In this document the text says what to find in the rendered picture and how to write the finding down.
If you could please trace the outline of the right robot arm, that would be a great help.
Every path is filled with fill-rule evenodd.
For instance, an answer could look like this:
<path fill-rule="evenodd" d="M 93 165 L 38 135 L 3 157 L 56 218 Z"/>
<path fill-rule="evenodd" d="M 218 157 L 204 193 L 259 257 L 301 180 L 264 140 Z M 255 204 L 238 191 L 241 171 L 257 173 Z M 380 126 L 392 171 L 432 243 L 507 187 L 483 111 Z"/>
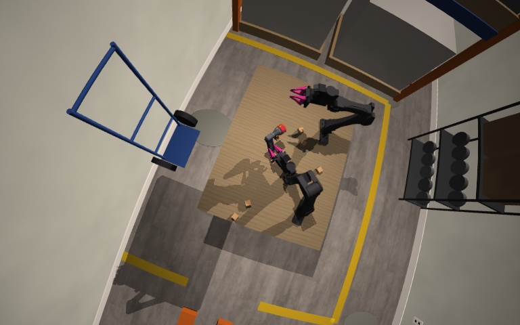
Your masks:
<path fill-rule="evenodd" d="M 314 93 L 314 94 L 313 94 Z M 333 86 L 327 86 L 321 83 L 313 85 L 311 88 L 310 103 L 320 106 L 326 106 L 331 112 L 352 112 L 351 116 L 336 119 L 320 119 L 320 144 L 328 144 L 329 132 L 336 131 L 340 127 L 347 125 L 361 124 L 363 126 L 371 125 L 375 119 L 374 103 L 360 104 L 352 102 L 347 98 L 339 96 L 339 90 Z M 373 106 L 373 107 L 371 107 Z M 361 116 L 361 119 L 360 119 Z M 330 134 L 331 134 L 330 133 Z"/>

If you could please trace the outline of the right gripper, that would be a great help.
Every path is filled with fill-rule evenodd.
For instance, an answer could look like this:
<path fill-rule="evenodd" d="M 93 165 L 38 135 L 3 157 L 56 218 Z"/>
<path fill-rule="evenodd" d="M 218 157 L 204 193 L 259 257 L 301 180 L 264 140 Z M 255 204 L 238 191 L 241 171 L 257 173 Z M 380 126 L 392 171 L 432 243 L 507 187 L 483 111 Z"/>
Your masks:
<path fill-rule="evenodd" d="M 298 91 L 298 90 L 301 90 L 301 91 Z M 292 98 L 294 101 L 296 101 L 296 103 L 298 103 L 300 106 L 302 104 L 304 104 L 304 108 L 306 108 L 309 105 L 310 95 L 311 95 L 311 86 L 308 85 L 307 88 L 306 88 L 306 86 L 303 86 L 300 88 L 291 89 L 290 91 L 298 94 L 298 95 L 290 95 L 290 98 Z M 296 98 L 298 98 L 300 100 L 297 100 Z"/>

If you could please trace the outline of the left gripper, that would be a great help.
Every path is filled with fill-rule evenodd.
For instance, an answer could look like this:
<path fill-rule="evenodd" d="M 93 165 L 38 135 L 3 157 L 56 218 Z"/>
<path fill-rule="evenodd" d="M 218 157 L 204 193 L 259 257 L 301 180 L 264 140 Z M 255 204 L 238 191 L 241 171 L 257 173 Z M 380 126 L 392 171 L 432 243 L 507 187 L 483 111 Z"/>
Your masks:
<path fill-rule="evenodd" d="M 274 145 L 274 148 L 276 150 L 276 152 L 278 153 L 277 155 L 275 155 L 269 147 L 267 147 L 267 149 L 269 150 L 269 155 L 270 155 L 270 159 L 273 159 L 273 161 L 271 161 L 272 163 L 275 162 L 278 158 L 280 158 L 280 155 L 282 154 L 282 149 L 275 146 Z M 279 151 L 278 151 L 279 150 Z M 272 155 L 271 155 L 272 154 Z"/>

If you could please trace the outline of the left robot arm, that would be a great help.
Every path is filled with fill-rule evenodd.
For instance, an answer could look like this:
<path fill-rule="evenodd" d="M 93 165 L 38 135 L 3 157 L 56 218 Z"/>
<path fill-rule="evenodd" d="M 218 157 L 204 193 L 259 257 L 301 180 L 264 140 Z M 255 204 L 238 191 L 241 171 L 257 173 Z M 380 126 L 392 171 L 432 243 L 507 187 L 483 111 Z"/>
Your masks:
<path fill-rule="evenodd" d="M 285 184 L 291 186 L 293 184 L 296 184 L 298 181 L 297 184 L 299 184 L 299 187 L 304 195 L 292 219 L 293 223 L 297 225 L 299 223 L 299 225 L 301 225 L 304 220 L 304 216 L 308 216 L 310 213 L 314 212 L 314 203 L 316 201 L 315 199 L 320 195 L 320 192 L 323 191 L 323 187 L 312 170 L 309 170 L 306 173 L 296 173 L 297 171 L 295 169 L 295 163 L 288 162 L 290 159 L 290 156 L 283 152 L 280 155 L 280 158 L 276 160 L 276 163 L 283 170 L 284 173 L 288 173 L 288 175 L 284 176 Z M 314 182 L 308 185 L 307 183 L 311 182 L 311 179 Z"/>

